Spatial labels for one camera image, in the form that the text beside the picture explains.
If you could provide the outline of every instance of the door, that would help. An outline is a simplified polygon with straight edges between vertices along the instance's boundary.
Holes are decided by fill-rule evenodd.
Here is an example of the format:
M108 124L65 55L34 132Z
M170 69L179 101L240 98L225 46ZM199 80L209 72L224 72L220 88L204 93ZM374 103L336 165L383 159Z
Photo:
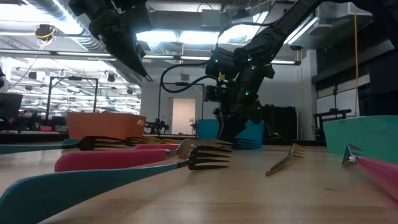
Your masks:
M195 122L195 99L173 100L172 134L193 134L191 124Z

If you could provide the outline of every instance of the teal bin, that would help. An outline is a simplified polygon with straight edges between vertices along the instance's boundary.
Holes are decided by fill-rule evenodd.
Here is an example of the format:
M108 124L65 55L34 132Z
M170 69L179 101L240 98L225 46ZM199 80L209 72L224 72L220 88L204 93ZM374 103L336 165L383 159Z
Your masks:
M343 155L348 143L362 156L398 163L398 116L363 116L323 124L330 153Z
M216 139L218 131L218 122L215 119L203 119L198 121L197 133L200 140ZM246 123L246 129L236 138L252 140L250 143L253 149L259 149L262 146L264 135L264 122L254 124L252 121Z

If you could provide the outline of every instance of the ceiling light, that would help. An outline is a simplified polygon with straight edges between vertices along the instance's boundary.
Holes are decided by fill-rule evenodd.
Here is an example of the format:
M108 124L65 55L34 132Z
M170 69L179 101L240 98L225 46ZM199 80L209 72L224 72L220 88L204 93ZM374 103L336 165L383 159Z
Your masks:
M67 82L64 82L64 81L60 81L60 83L59 84L61 84L61 85L64 85L64 86L69 86L69 83L67 83Z
M218 32L184 31L178 41L184 44L215 44Z
M68 86L67 87L67 92L69 92L69 93L79 93L80 89L76 88L76 87Z
M174 31L170 30L152 30L147 32L141 32L136 34L137 40L145 42L175 42L177 41L177 35Z
M145 55L144 59L164 59L164 60L172 60L174 56L172 55Z
M287 44L298 32L311 20L311 17L306 18L285 40L284 44Z
M265 20L267 19L269 11L265 11L259 14L256 14L253 16L253 21L257 23L264 23ZM249 31L249 34L246 36L246 41L249 41L253 39L253 37L259 32L261 29L261 26L252 26L251 31Z
M209 60L210 57L181 56L181 60Z
M14 35L14 36L25 36L25 35L35 35L34 32L23 32L23 31L0 31L0 35Z
M53 18L31 5L1 4L0 20L49 23Z
M274 65L295 65L296 61L288 61L288 60L273 60L271 64Z
M51 52L45 50L14 50L0 49L2 54L29 54L29 55L51 55Z
M90 88L90 89L94 89L95 87L92 86L80 86L80 88ZM99 89L103 89L103 90L117 90L117 88L115 86L99 86Z
M318 20L318 17L314 17L300 32L298 32L294 37L292 37L289 41L287 41L288 44L293 44L298 38L300 38L305 31L307 31L309 28L311 28L314 23Z
M47 98L48 96L46 94L40 94L40 93L21 93L24 96L37 96L41 98ZM85 96L85 95L72 95L72 94L51 94L52 98L64 98L64 97L74 97L76 99L81 99L81 100L93 100L94 96ZM108 100L106 97L111 98L112 100L126 100L132 105L137 105L138 103L135 103L135 101L138 101L139 99L136 96L97 96L98 100Z
M106 53L88 53L88 52L57 52L63 56L85 56L85 57L112 57L111 54Z

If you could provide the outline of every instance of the pink plastic handle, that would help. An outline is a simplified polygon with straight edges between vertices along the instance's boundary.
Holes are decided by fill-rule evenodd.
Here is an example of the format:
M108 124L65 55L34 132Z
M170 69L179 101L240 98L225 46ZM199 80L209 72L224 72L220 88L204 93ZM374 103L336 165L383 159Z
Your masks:
M180 144L138 144L134 149L170 149L176 150Z
M382 188L384 188L384 190L389 192L396 200L398 200L397 164L362 157L358 160L358 165L378 185L380 185Z
M123 169L166 159L164 150L123 150L70 152L55 163L55 172L92 169Z

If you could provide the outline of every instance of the orange bin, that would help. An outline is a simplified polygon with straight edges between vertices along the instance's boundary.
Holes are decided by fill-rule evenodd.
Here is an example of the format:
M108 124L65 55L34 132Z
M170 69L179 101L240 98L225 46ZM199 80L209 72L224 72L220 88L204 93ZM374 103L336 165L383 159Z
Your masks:
M119 139L142 137L146 117L117 113L68 113L69 138L106 136Z

